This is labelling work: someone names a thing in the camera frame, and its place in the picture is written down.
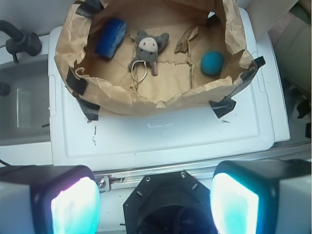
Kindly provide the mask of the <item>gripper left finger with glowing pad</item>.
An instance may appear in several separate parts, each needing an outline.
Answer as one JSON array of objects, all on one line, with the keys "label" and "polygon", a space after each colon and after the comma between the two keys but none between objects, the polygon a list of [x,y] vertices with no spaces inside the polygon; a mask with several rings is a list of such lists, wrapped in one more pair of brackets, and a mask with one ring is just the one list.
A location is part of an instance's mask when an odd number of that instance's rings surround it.
[{"label": "gripper left finger with glowing pad", "polygon": [[99,188],[87,166],[0,169],[2,234],[94,234],[100,203]]}]

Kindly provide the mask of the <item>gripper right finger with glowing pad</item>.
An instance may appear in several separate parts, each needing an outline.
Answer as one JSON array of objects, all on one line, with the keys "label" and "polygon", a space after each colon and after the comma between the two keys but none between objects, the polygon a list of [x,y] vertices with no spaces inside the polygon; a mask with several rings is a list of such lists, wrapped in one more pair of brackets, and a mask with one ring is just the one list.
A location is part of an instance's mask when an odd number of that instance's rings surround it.
[{"label": "gripper right finger with glowing pad", "polygon": [[312,163],[302,159],[225,160],[211,182],[221,234],[309,234]]}]

